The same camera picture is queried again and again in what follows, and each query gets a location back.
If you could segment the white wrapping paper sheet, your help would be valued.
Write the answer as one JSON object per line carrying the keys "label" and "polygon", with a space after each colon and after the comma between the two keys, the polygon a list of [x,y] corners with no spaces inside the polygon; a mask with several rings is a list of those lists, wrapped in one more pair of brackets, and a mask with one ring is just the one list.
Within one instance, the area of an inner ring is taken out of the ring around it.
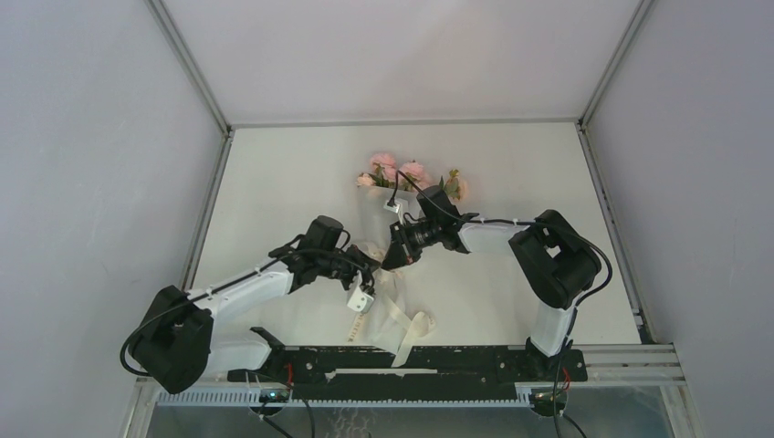
{"label": "white wrapping paper sheet", "polygon": [[[364,245],[365,253],[382,261],[390,246],[390,225],[403,213],[419,214],[415,194],[399,191],[396,194],[397,213],[386,207],[392,190],[377,186],[357,188],[362,237],[357,245]],[[415,294],[416,287],[408,284],[406,268],[396,272],[376,273],[376,298],[370,311],[363,317],[355,339],[367,345],[397,353],[402,348],[417,345],[433,333],[436,322],[432,312]]]}

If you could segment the pink flower one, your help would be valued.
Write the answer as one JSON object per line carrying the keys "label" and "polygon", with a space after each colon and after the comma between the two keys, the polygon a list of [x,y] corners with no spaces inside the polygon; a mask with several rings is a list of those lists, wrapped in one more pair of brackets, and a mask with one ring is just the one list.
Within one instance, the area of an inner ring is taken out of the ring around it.
{"label": "pink flower one", "polygon": [[399,171],[404,174],[409,181],[415,183],[421,189],[425,189],[432,182],[429,173],[419,162],[406,162],[400,167]]}

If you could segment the pink flower two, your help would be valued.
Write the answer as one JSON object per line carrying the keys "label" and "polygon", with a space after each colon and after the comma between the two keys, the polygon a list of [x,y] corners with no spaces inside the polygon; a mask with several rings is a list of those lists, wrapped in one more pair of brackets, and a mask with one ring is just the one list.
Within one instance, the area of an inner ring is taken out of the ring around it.
{"label": "pink flower two", "polygon": [[394,183],[397,178],[397,165],[394,157],[386,152],[374,154],[370,158],[372,173],[385,183]]}

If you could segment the cream ribbon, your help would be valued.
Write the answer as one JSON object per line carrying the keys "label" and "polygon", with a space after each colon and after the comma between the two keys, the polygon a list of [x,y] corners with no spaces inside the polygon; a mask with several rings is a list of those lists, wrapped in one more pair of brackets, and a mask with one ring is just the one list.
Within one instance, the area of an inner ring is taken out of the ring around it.
{"label": "cream ribbon", "polygon": [[374,272],[374,302],[368,313],[356,312],[347,346],[369,346],[391,355],[390,366],[406,364],[413,347],[435,328],[433,315],[412,305],[400,270]]}

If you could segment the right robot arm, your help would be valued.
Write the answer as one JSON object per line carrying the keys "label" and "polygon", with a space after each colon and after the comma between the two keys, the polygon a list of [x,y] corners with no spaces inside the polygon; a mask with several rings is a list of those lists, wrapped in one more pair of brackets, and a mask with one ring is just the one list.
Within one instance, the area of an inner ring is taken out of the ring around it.
{"label": "right robot arm", "polygon": [[539,300],[527,340],[528,370],[538,379],[552,379],[563,368],[578,306],[612,281],[610,258],[555,210],[531,221],[461,214],[439,185],[419,191],[417,201],[423,217],[391,225],[382,269],[409,266],[436,244],[460,254],[514,256]]}

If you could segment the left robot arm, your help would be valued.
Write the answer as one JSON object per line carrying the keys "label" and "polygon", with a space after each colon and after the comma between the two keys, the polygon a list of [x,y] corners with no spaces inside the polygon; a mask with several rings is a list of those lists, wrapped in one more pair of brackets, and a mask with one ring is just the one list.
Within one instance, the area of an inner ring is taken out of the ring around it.
{"label": "left robot arm", "polygon": [[230,324],[248,310],[319,278],[340,282],[348,307],[367,312],[380,263],[356,245],[339,246],[345,233],[342,223],[320,215],[305,233],[273,249],[267,261],[244,273],[202,289],[161,289],[120,347],[121,367],[156,380],[170,394],[231,370],[252,370],[265,381],[278,378],[286,366],[284,354],[252,329],[239,332]]}

